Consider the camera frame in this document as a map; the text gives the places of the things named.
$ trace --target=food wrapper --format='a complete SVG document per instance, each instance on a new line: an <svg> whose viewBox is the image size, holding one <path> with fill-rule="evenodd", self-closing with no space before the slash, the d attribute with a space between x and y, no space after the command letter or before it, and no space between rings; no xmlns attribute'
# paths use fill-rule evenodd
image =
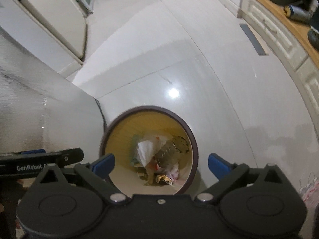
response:
<svg viewBox="0 0 319 239"><path fill-rule="evenodd" d="M167 177L167 175L157 175L156 182L159 183L160 181L164 181L169 185L173 185L173 180L171 178Z"/></svg>

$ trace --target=cabinet drawer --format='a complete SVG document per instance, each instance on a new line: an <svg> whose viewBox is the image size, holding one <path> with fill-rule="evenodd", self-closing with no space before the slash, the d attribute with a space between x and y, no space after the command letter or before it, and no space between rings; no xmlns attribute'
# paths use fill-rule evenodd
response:
<svg viewBox="0 0 319 239"><path fill-rule="evenodd" d="M307 53L292 33L256 0L242 0L242 10L267 34L287 58L294 70L306 59Z"/></svg>
<svg viewBox="0 0 319 239"><path fill-rule="evenodd" d="M297 75L305 87L316 113L319 114L319 70L311 58L308 58L298 69Z"/></svg>

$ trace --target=tile floor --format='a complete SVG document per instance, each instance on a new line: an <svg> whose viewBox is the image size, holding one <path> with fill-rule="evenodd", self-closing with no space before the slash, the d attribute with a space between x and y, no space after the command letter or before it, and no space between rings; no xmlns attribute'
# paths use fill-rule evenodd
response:
<svg viewBox="0 0 319 239"><path fill-rule="evenodd" d="M304 187L319 171L312 121L278 58L258 56L240 22L217 0L95 0L85 64L68 79L99 99L108 123L148 104L182 117L200 154L190 193L216 182L212 152L276 163Z"/></svg>

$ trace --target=silver bolt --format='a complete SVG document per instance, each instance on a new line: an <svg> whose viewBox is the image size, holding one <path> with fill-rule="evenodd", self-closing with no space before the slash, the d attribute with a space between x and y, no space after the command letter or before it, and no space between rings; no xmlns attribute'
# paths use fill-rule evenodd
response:
<svg viewBox="0 0 319 239"><path fill-rule="evenodd" d="M214 198L213 195L211 195L210 193L201 193L197 195L197 199L200 200L201 202L206 202L206 201L210 201Z"/></svg>
<svg viewBox="0 0 319 239"><path fill-rule="evenodd" d="M126 196L122 193L114 193L110 196L110 199L114 202L122 202L126 200Z"/></svg>
<svg viewBox="0 0 319 239"><path fill-rule="evenodd" d="M166 203L166 200L165 199L159 199L157 200L157 203L160 204L160 205L163 205Z"/></svg>

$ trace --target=wooden tabletop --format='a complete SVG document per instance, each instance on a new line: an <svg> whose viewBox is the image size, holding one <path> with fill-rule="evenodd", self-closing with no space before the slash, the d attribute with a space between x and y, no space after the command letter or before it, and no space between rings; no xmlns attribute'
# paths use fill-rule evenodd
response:
<svg viewBox="0 0 319 239"><path fill-rule="evenodd" d="M314 47L308 41L307 34L310 29L310 26L289 20L284 15L283 8L269 0L257 1L261 3L263 6L265 6L269 11L271 11L278 18L278 20L280 20L281 23L284 24L288 30L290 30L290 32L296 37L296 39L300 42L300 44L304 47L309 56L312 58L313 62L319 68L319 52L315 50Z"/></svg>

